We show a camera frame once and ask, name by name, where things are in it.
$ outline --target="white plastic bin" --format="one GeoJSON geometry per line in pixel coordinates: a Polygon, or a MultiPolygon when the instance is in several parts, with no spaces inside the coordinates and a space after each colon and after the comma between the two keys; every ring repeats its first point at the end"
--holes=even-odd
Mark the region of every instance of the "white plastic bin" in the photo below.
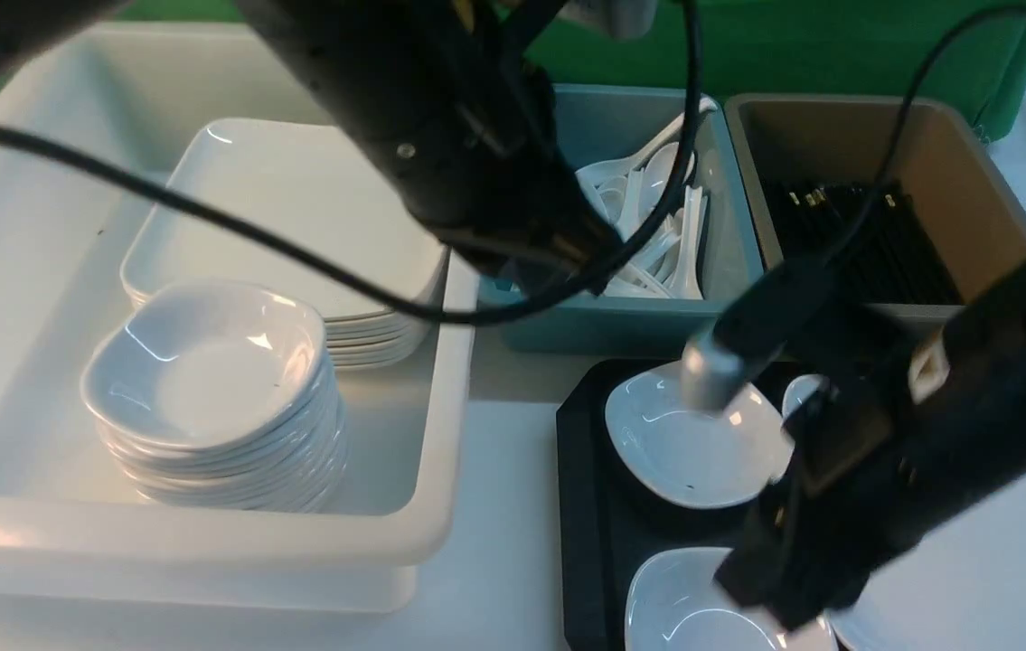
{"type": "MultiPolygon", "coordinates": [[[[235,26],[98,27],[30,64],[0,123],[164,177],[223,117],[326,123],[235,26]]],[[[452,521],[472,330],[340,375],[352,457],[328,514],[149,506],[101,448],[78,380],[131,310],[118,285],[148,203],[0,151],[0,594],[388,611],[452,521]]],[[[475,304],[453,258],[444,303],[475,304]]]]}

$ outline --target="stack of white bowls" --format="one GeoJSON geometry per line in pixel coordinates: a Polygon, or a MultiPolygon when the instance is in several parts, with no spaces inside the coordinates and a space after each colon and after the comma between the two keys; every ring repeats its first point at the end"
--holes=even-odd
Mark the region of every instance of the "stack of white bowls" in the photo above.
{"type": "MultiPolygon", "coordinates": [[[[444,247],[333,126],[224,119],[203,128],[170,189],[234,211],[390,292],[434,302],[444,247]]],[[[362,370],[412,355],[429,326],[177,210],[156,206],[127,251],[121,280],[135,306],[188,280],[249,281],[307,302],[328,325],[331,362],[362,370]]]]}
{"type": "Polygon", "coordinates": [[[345,407],[314,310],[227,281],[172,285],[95,351],[81,391],[149,501],[315,512],[347,466],[345,407]]]}

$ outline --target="white square bowl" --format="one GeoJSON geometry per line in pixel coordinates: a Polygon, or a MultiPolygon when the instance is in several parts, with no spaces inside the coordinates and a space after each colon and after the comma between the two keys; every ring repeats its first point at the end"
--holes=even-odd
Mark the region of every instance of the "white square bowl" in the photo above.
{"type": "MultiPolygon", "coordinates": [[[[165,178],[225,117],[330,123],[235,26],[116,25],[26,66],[0,123],[165,178]]],[[[339,374],[355,445],[321,516],[144,505],[79,397],[96,342],[131,313],[118,268],[150,205],[0,151],[0,594],[386,611],[452,521],[472,330],[339,374]]],[[[475,304],[451,259],[446,308],[475,304]]]]}
{"type": "MultiPolygon", "coordinates": [[[[187,148],[168,187],[286,238],[408,300],[427,301],[444,246],[334,126],[221,119],[187,148]]],[[[119,273],[128,296],[227,278],[313,306],[323,320],[392,314],[292,259],[177,210],[155,206],[119,273]]]]}

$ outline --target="white dish on tray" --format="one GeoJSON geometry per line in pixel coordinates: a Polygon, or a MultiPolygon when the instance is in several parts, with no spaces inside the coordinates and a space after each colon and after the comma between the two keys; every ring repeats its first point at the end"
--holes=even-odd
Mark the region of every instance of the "white dish on tray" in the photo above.
{"type": "Polygon", "coordinates": [[[756,495],[785,473],[794,444],[782,417],[749,384],[718,417],[681,403],[681,361],[637,374],[604,403],[604,425],[621,461],[663,499],[718,508],[756,495]]]}
{"type": "Polygon", "coordinates": [[[794,409],[801,407],[810,399],[814,392],[822,386],[824,376],[814,373],[798,375],[797,378],[790,379],[786,386],[786,392],[782,395],[782,417],[790,417],[794,409]]]}
{"type": "Polygon", "coordinates": [[[836,651],[825,618],[794,634],[760,609],[739,609],[714,584],[728,548],[670,548],[633,575],[625,599],[626,651],[836,651]]]}
{"type": "MultiPolygon", "coordinates": [[[[160,180],[223,116],[330,123],[240,26],[98,26],[30,62],[0,94],[0,124],[160,180]]],[[[150,505],[75,388],[91,350],[131,314],[119,263],[152,206],[1,150],[0,189],[0,594],[404,606],[452,522],[472,329],[438,328],[389,368],[337,371],[355,445],[326,514],[150,505]]],[[[452,259],[444,308],[473,309],[477,281],[452,259]]]]}
{"type": "MultiPolygon", "coordinates": [[[[221,119],[191,143],[168,187],[284,236],[409,300],[434,291],[444,247],[334,126],[221,119]]],[[[392,318],[384,306],[237,235],[156,206],[120,272],[128,295],[177,281],[251,281],[323,320],[392,318]]]]}

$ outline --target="white plastic spoon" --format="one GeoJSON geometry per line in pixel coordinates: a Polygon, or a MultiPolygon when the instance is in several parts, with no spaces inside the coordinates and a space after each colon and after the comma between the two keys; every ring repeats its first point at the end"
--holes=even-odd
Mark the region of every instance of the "white plastic spoon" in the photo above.
{"type": "Polygon", "coordinates": [[[702,288],[698,286],[698,239],[702,236],[701,188],[685,189],[685,215],[682,223],[677,269],[665,285],[679,299],[702,300],[702,288]]]}
{"type": "MultiPolygon", "coordinates": [[[[703,114],[708,111],[717,111],[718,103],[714,103],[712,97],[707,95],[702,95],[702,101],[698,104],[698,111],[703,114]]],[[[662,128],[658,135],[654,135],[653,140],[645,143],[643,148],[637,150],[637,153],[633,154],[631,157],[624,157],[624,159],[613,159],[607,161],[599,161],[594,164],[584,165],[582,169],[578,170],[578,178],[586,178],[586,180],[592,182],[595,188],[602,185],[605,180],[613,176],[625,176],[629,173],[629,170],[637,169],[639,166],[644,165],[645,161],[649,160],[649,157],[654,156],[654,152],[661,149],[662,145],[669,141],[670,137],[673,137],[679,129],[681,129],[681,123],[685,120],[685,115],[681,114],[673,119],[668,126],[662,128]]]]}
{"type": "MultiPolygon", "coordinates": [[[[689,167],[685,170],[686,178],[694,173],[694,161],[697,154],[690,154],[689,167]]],[[[658,207],[661,201],[661,194],[665,192],[665,186],[669,185],[669,174],[673,172],[673,161],[677,159],[677,143],[670,143],[649,160],[645,165],[644,176],[641,179],[641,208],[639,210],[641,218],[649,216],[658,207]]]]}

